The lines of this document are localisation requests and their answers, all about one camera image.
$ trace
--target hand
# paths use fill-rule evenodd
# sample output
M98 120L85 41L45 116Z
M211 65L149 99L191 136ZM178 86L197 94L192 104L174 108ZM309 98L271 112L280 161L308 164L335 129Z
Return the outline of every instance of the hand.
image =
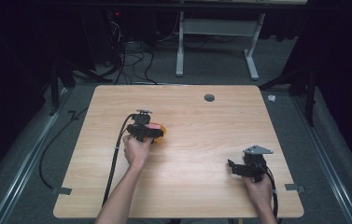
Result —
M263 175L262 181L258 183L254 183L253 177L243 177L243 179L245 180L250 200L253 202L254 206L257 209L272 209L271 201L273 190L269 176Z
M125 157L131 166L142 168L148 160L149 147L152 138L144 139L144 142L139 142L133 135L125 135L123 143L125 145Z

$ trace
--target dark background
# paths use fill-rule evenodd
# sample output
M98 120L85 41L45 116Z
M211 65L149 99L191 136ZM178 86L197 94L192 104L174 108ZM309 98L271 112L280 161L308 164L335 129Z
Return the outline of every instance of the dark background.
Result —
M260 38L299 37L284 74L315 65L317 85L352 151L352 1L309 1L309 5L339 9L335 13L268 13ZM111 46L96 35L104 25L90 10L0 0L0 161L44 104L42 93L49 85L53 62L66 58L94 69L112 57L100 51ZM125 34L152 46L158 38L156 31L171 32L176 19L176 12L116 10L122 12Z

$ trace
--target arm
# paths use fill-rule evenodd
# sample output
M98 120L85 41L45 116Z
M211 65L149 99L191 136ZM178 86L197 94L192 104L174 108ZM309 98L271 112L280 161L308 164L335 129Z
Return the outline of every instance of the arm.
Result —
M275 216L272 211L272 185L267 175L263 176L262 181L254 183L254 178L243 177L248 189L251 202L257 210L261 224L275 224Z
M123 137L125 157L130 165L122 180L109 195L95 223L119 224L127 222L134 189L148 160L151 141L152 139L146 139L144 143L141 143L131 135Z

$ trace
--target gray carpet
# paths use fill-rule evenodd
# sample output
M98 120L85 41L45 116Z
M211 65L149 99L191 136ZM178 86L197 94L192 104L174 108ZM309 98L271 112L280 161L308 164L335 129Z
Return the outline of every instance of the gray carpet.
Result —
M247 48L245 38L227 42L226 39L209 41L201 48L193 48L201 43L187 42L185 50L184 77L176 77L176 47L160 46L157 48L143 47L138 44L128 47L128 50L150 50L154 60L148 70L148 77L158 83L177 84L215 84L215 85L260 85L278 77L292 50L295 41L286 40L276 42L273 39L260 40L254 53L260 80L252 81L247 73L246 62L241 50ZM120 76L120 84L132 82L148 82L142 78L150 62L149 54L144 54L143 62L131 64L136 60L134 56L127 57L124 73ZM82 111L89 105L95 82L78 80L77 86L70 90L69 99L63 105L59 117L50 130L44 146L47 146L61 128L71 119L68 111ZM328 178L320 165L315 145L303 124L303 118L298 113L286 87L281 86L262 92L272 123L275 127L280 145L283 148L289 169L296 184L303 186L300 193L304 215L300 218L285 219L282 223L347 223L344 213L338 204ZM276 101L267 100L269 94L276 95ZM323 146L332 158L333 166L342 178L346 190L352 196L352 154L344 139L326 109L325 102L317 91L315 104L315 130L320 136ZM32 119L20 134L6 158L0 164L0 202L7 193L12 180L18 172L24 158L34 146L36 138L43 130L50 107L47 102L41 111ZM55 187L60 187L70 161L71 155L83 118L73 121L51 143L43 160L44 177ZM92 219L57 219L52 211L57 197L39 178L36 166L22 191L21 197L13 208L8 223L93 223ZM257 223L257 219L246 219L245 223Z

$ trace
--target gray floor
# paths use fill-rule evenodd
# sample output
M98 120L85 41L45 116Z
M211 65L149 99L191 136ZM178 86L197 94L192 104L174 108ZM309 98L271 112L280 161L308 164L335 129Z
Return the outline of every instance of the gray floor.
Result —
M248 39L238 38L226 41L230 38L216 36L210 39L215 41L208 41L200 48L195 48L202 43L196 39L186 43L190 48L185 50L184 77L175 76L175 46L158 45L155 49L148 47L141 49L139 44L131 44L128 50L150 50L153 53L154 59L148 70L148 77L158 83L261 85L281 74L295 43L295 40L282 42L276 42L274 39L260 40L254 52L260 79L252 81L248 76L246 62L241 54L241 50L248 46ZM148 83L139 77L144 76L144 71L149 66L150 55L147 53L135 55L139 55L138 57L144 55L143 61L131 66L130 64L137 58L128 54L126 65L129 66L125 67L124 74L126 75L120 76L119 84L130 84L131 81L134 84ZM79 112L89 105L97 85L99 83L78 80L76 87L63 95L68 95L68 97L64 100L52 126L47 127L53 119L48 116L50 111L48 101L25 127L0 164L0 207L17 172L25 159L31 155L36 140L42 136L40 134L47 127L49 134L45 138L43 145L45 147L71 119L68 111ZM285 219L282 223L352 223L350 220L352 216L347 213L352 210L352 154L339 134L319 90L317 90L314 111L316 126L313 129L306 127L305 120L300 115L298 105L299 102L303 102L303 97L289 97L287 86L277 86L261 93L294 181L304 189L300 193L304 215L300 218ZM275 102L267 100L269 94L276 96ZM42 166L44 177L56 187L62 184L82 124L83 116L73 121L50 144L45 155ZM321 162L322 156L317 150L317 141L312 140L314 139L312 132L319 136L318 147L325 149L325 155L331 159L331 167L336 171L336 177L339 177L344 192L350 197L351 204L348 204L348 209L344 209L342 205L342 201L347 199L338 196L344 194L334 193L336 186L332 184L330 181L332 177L326 172L328 167ZM3 216L6 223L93 223L93 219L54 217L52 211L57 196L51 194L40 180L36 164L33 168L31 174L26 176L28 181L22 188L20 197L15 197L14 207L10 206L8 216ZM245 223L257 223L257 219L245 219Z

